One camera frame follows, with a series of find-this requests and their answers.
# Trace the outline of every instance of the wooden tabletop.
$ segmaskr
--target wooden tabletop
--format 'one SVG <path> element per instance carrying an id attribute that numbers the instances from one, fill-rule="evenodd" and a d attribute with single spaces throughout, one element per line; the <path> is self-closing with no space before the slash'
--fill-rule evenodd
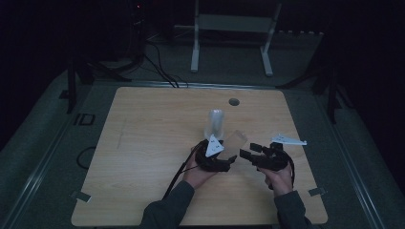
<path id="1" fill-rule="evenodd" d="M 230 98 L 240 104 L 231 106 Z M 250 142 L 268 147 L 278 134 L 300 138 L 278 91 L 120 88 L 81 190 L 92 198 L 77 201 L 72 223 L 139 225 L 144 208 L 163 197 L 190 148 L 204 139 L 212 109 L 224 111 L 224 139 L 239 130 L 248 138 L 244 148 Z M 308 192 L 317 186 L 303 147 L 284 149 L 294 160 L 294 189 L 306 205 L 306 216 L 313 223 L 326 222 L 322 199 Z M 181 225 L 277 223 L 272 191 L 264 180 L 249 161 L 238 157 L 228 173 L 196 191 Z"/>

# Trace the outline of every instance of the dark background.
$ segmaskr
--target dark background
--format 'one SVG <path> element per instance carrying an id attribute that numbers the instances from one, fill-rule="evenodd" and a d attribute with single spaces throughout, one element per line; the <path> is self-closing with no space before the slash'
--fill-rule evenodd
<path id="1" fill-rule="evenodd" d="M 52 80 L 64 72 L 72 47 L 95 60 L 125 55 L 117 39 L 129 39 L 128 1 L 36 0 L 0 2 L 0 149 L 13 135 Z M 147 23 L 170 39 L 175 24 L 192 25 L 190 0 L 143 3 Z M 266 15 L 268 1 L 206 0 L 211 13 Z M 405 190 L 401 135 L 405 130 L 405 10 L 402 0 L 287 1 L 277 31 L 322 31 L 324 38 L 309 72 L 332 64 L 355 109 L 401 190 Z M 117 21 L 106 21 L 106 15 Z"/>

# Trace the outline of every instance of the white metal stand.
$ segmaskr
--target white metal stand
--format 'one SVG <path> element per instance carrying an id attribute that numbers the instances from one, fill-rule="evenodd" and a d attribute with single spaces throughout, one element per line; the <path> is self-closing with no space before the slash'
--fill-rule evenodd
<path id="1" fill-rule="evenodd" d="M 267 76 L 273 76 L 270 60 L 268 58 L 268 48 L 274 34 L 277 19 L 282 7 L 281 3 L 277 4 L 272 18 L 269 17 L 249 17 L 249 16 L 230 16 L 230 15 L 213 15 L 199 13 L 199 0 L 196 1 L 194 17 L 194 47 L 191 57 L 191 72 L 196 73 L 199 70 L 200 42 L 199 30 L 217 30 L 217 31 L 252 31 L 266 32 L 267 40 L 264 46 L 260 48 L 263 59 L 263 65 Z"/>

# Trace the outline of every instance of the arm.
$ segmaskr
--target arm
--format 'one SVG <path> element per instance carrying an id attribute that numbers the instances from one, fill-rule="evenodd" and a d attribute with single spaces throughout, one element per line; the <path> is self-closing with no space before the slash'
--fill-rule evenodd
<path id="1" fill-rule="evenodd" d="M 278 219 L 283 229 L 311 228 L 312 224 L 305 217 L 305 206 L 297 191 L 292 191 L 291 167 L 274 172 L 258 168 L 266 175 L 265 183 L 272 185 L 274 203 L 278 210 Z"/>
<path id="2" fill-rule="evenodd" d="M 139 228 L 174 229 L 180 225 L 195 190 L 216 175 L 216 173 L 206 172 L 196 166 L 197 163 L 193 154 L 187 162 L 182 181 L 166 199 L 152 202 L 145 208 Z"/>

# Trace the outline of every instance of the hand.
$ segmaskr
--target hand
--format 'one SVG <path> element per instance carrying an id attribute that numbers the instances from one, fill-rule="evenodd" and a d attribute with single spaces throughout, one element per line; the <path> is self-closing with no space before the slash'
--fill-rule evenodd
<path id="1" fill-rule="evenodd" d="M 207 180 L 217 174 L 215 172 L 206 172 L 197 166 L 195 152 L 188 160 L 187 165 L 185 166 L 187 171 L 185 171 L 182 176 L 182 180 L 189 183 L 194 189 L 200 188 Z"/>
<path id="2" fill-rule="evenodd" d="M 275 198 L 292 192 L 291 166 L 289 164 L 277 172 L 263 168 L 258 169 L 266 175 L 265 183 L 273 186 Z"/>

